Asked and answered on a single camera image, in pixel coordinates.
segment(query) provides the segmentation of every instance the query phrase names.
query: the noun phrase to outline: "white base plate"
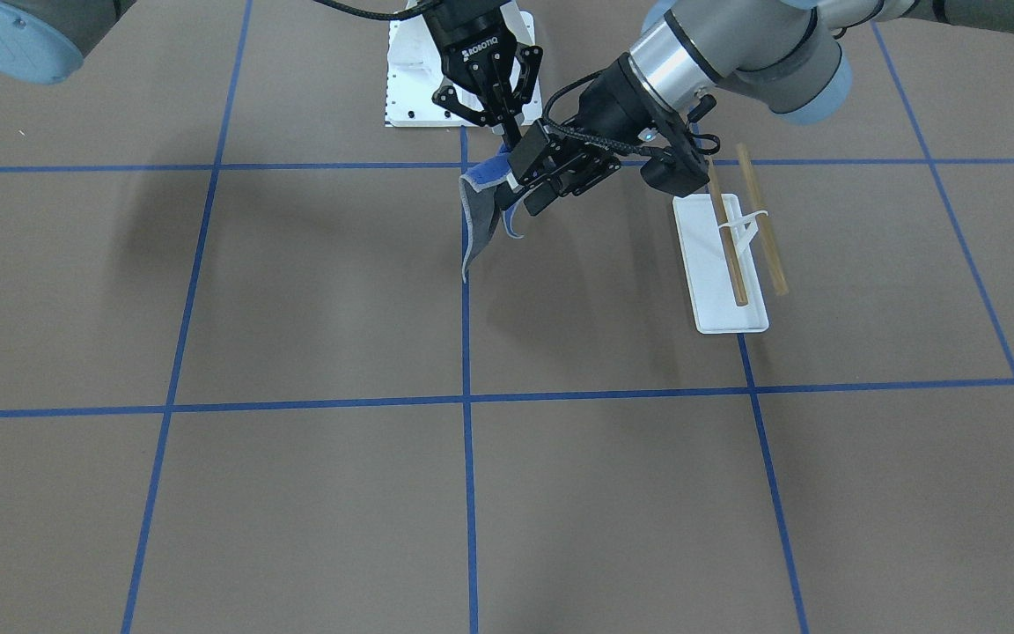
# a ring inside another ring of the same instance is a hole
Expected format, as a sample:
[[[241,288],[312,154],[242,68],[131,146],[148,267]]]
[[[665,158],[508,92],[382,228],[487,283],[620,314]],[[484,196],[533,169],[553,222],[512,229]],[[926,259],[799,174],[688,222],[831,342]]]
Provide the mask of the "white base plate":
[[[502,8],[508,28],[515,33],[520,44],[534,44],[534,17],[519,11],[515,3]],[[433,92],[440,88],[444,74],[440,72],[440,56],[425,17],[418,16],[402,23],[390,23],[389,75],[385,84],[385,125],[391,128],[458,128],[472,125],[455,114],[445,116],[444,109],[433,103]],[[518,81],[518,62],[511,73],[511,84]],[[459,102],[476,112],[483,111],[480,100],[470,92],[456,88]],[[542,90],[535,83],[534,97],[523,105],[523,121],[520,125],[530,125],[542,116]]]
[[[724,194],[722,198],[730,221],[739,220],[741,205],[737,203],[737,197]],[[733,301],[730,274],[725,268],[715,208],[709,194],[675,198],[673,206],[675,225],[679,231],[679,248],[683,250],[683,268],[687,270],[691,307],[696,313],[696,328],[699,332],[712,336],[724,333],[762,333],[769,330],[770,316],[765,311],[762,284],[757,281],[757,269],[753,266],[753,256],[749,249],[745,249],[737,257],[749,304],[736,305]],[[739,239],[740,228],[731,229],[735,240]]]

